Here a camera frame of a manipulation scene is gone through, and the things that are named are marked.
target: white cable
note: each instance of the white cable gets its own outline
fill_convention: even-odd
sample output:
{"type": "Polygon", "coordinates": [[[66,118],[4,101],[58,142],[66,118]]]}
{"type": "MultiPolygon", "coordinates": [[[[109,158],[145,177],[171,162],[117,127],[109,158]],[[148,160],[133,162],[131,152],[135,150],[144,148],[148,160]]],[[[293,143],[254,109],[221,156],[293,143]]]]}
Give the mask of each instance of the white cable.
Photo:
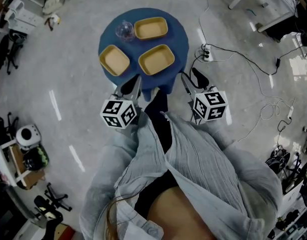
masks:
{"type": "Polygon", "coordinates": [[[202,24],[201,24],[201,22],[200,22],[200,18],[202,17],[203,14],[206,13],[206,11],[208,11],[208,9],[209,9],[209,0],[207,0],[207,8],[206,8],[206,10],[204,10],[204,12],[203,12],[202,14],[200,14],[200,16],[199,16],[199,25],[200,25],[200,28],[201,28],[201,30],[202,30],[203,37],[204,37],[204,39],[205,39],[206,41],[207,41],[207,39],[206,39],[204,30],[203,30],[202,24]]]}
{"type": "MultiPolygon", "coordinates": [[[[206,41],[207,41],[207,39],[206,39],[206,36],[205,36],[205,32],[204,32],[203,26],[202,26],[201,21],[200,21],[200,18],[208,11],[208,9],[209,9],[209,0],[207,0],[207,8],[206,8],[205,11],[204,11],[203,13],[201,13],[200,16],[199,16],[199,25],[200,25],[202,34],[203,34],[203,36],[204,36],[204,39],[205,39],[206,41]]],[[[236,53],[232,54],[228,59],[225,59],[225,60],[213,60],[213,61],[214,61],[214,62],[217,62],[217,61],[219,61],[219,62],[221,62],[221,61],[227,61],[227,60],[231,59],[235,54],[236,54],[236,53]]],[[[202,62],[202,63],[208,63],[207,61],[201,61],[199,58],[198,58],[197,60],[200,61],[200,62],[202,62]]],[[[278,116],[278,115],[280,114],[279,102],[283,102],[284,104],[286,104],[286,105],[291,109],[291,107],[294,105],[295,100],[296,100],[296,98],[294,98],[294,99],[293,99],[293,102],[292,102],[292,105],[290,106],[290,105],[288,104],[288,102],[290,102],[291,100],[289,100],[288,102],[286,102],[286,101],[285,101],[283,98],[281,98],[281,97],[278,97],[278,96],[271,96],[271,95],[266,95],[266,94],[264,94],[264,92],[263,92],[263,90],[262,90],[262,86],[261,86],[261,84],[260,84],[260,79],[259,79],[259,77],[258,77],[256,71],[255,71],[254,68],[251,66],[251,64],[249,63],[248,60],[247,60],[247,62],[248,62],[249,66],[251,67],[252,71],[254,72],[254,74],[256,75],[256,77],[257,77],[257,79],[258,79],[258,84],[259,84],[259,88],[260,88],[261,94],[262,94],[263,96],[265,96],[265,97],[276,98],[276,99],[279,99],[279,100],[278,100],[277,103],[267,103],[267,104],[260,110],[259,119],[258,119],[257,123],[255,124],[255,126],[251,129],[251,131],[250,131],[245,137],[243,137],[243,138],[241,138],[240,140],[238,140],[238,142],[240,142],[240,141],[246,139],[246,138],[252,133],[252,131],[256,128],[256,126],[258,125],[258,123],[259,123],[260,120],[266,121],[266,120],[271,119],[274,115],[278,116]],[[262,113],[263,113],[264,109],[265,109],[266,107],[268,107],[268,106],[271,106],[271,107],[272,107],[272,114],[271,114],[271,116],[268,117],[268,118],[263,118],[263,117],[262,117],[262,113]]]]}
{"type": "Polygon", "coordinates": [[[201,52],[199,53],[199,56],[200,56],[200,55],[204,55],[204,51],[203,51],[201,48],[198,48],[198,49],[195,51],[194,56],[195,56],[195,58],[196,58],[198,61],[200,61],[201,63],[226,62],[226,61],[230,60],[235,54],[237,54],[237,52],[234,52],[229,58],[226,58],[226,59],[223,59],[223,60],[205,61],[205,60],[201,60],[201,59],[199,58],[199,56],[197,56],[197,52],[199,52],[199,51],[201,51],[201,52]]]}
{"type": "Polygon", "coordinates": [[[261,94],[262,94],[263,96],[265,96],[265,97],[277,98],[277,99],[279,99],[279,101],[278,101],[277,103],[267,103],[266,105],[264,105],[264,106],[262,107],[262,109],[260,110],[260,115],[259,115],[259,119],[258,119],[257,123],[256,123],[255,126],[248,132],[248,134],[247,134],[245,137],[243,137],[243,138],[241,138],[240,140],[237,141],[238,143],[241,142],[241,141],[243,141],[244,139],[246,139],[246,138],[253,132],[253,130],[256,128],[256,126],[258,125],[258,123],[259,123],[260,120],[267,121],[267,120],[270,120],[274,115],[279,116],[279,114],[280,114],[280,107],[279,107],[279,105],[278,105],[279,102],[283,102],[284,104],[286,104],[286,105],[291,109],[292,106],[293,106],[294,103],[295,103],[295,100],[296,100],[296,98],[293,98],[293,102],[292,102],[292,104],[291,104],[291,106],[290,106],[290,105],[289,105],[286,101],[284,101],[284,99],[282,99],[281,97],[278,97],[278,96],[271,96],[271,95],[266,95],[266,94],[264,94],[264,92],[263,92],[263,90],[262,90],[262,86],[261,86],[261,84],[260,84],[260,79],[259,79],[259,77],[258,77],[256,71],[254,70],[254,68],[253,68],[252,65],[249,63],[248,60],[247,60],[247,62],[248,62],[249,66],[251,67],[252,71],[254,72],[254,74],[256,75],[256,77],[257,77],[257,79],[258,79],[258,83],[259,83],[259,87],[260,87],[260,92],[261,92],[261,94]],[[268,106],[271,106],[271,107],[272,107],[272,114],[271,114],[271,116],[269,116],[268,118],[263,118],[262,113],[263,113],[264,109],[265,109],[266,107],[268,107],[268,106]]]}

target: power strip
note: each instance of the power strip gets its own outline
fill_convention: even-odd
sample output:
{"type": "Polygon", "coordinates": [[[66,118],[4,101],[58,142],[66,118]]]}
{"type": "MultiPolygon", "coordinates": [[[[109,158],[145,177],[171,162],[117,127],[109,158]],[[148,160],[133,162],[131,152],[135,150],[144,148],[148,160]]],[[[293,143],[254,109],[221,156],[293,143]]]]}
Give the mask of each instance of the power strip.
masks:
{"type": "Polygon", "coordinates": [[[201,48],[202,48],[202,51],[203,51],[203,54],[204,54],[202,59],[205,62],[212,62],[212,61],[214,61],[214,57],[212,55],[212,47],[211,47],[211,45],[203,44],[201,48]]]}

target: skin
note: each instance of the skin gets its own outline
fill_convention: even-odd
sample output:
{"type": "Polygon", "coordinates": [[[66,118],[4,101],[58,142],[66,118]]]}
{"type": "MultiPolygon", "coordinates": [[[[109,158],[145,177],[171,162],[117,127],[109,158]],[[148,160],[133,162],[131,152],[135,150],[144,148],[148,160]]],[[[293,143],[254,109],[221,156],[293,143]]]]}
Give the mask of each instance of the skin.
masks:
{"type": "Polygon", "coordinates": [[[183,191],[177,186],[152,203],[147,220],[163,229],[163,240],[216,240],[183,191]]]}

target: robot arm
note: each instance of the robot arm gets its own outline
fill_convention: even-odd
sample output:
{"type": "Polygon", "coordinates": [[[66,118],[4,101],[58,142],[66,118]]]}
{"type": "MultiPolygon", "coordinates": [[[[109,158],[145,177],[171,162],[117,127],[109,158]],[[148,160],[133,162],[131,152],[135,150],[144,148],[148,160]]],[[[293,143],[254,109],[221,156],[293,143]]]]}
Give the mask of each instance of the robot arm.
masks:
{"type": "MultiPolygon", "coordinates": [[[[187,74],[181,73],[183,86],[193,101],[191,109],[205,121],[222,118],[228,106],[224,92],[218,91],[216,86],[207,89],[209,80],[196,68],[192,68],[192,72],[197,77],[198,86],[187,74]]],[[[100,115],[108,127],[125,129],[135,122],[140,87],[141,77],[136,75],[117,86],[113,98],[104,101],[100,115]]]]}

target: blue round table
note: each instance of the blue round table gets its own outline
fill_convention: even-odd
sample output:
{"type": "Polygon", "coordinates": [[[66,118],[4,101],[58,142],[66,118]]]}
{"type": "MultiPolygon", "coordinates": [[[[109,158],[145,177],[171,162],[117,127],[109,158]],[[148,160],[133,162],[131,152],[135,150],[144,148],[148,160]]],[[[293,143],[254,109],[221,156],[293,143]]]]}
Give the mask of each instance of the blue round table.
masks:
{"type": "Polygon", "coordinates": [[[128,81],[136,74],[140,74],[142,81],[141,91],[146,101],[150,101],[152,89],[156,87],[159,87],[160,90],[166,94],[172,92],[176,75],[185,70],[189,50],[186,32],[179,21],[167,12],[153,8],[133,9],[116,17],[107,26],[100,37],[98,55],[100,55],[108,45],[115,45],[121,49],[130,59],[130,65],[120,76],[113,76],[103,68],[107,78],[118,86],[128,81]],[[123,20],[133,25],[139,20],[152,17],[165,18],[168,25],[167,35],[151,40],[139,40],[135,37],[131,42],[123,42],[116,36],[116,27],[120,25],[123,20]],[[175,57],[174,63],[155,75],[146,75],[138,63],[138,58],[144,52],[161,44],[169,46],[175,57]]]}

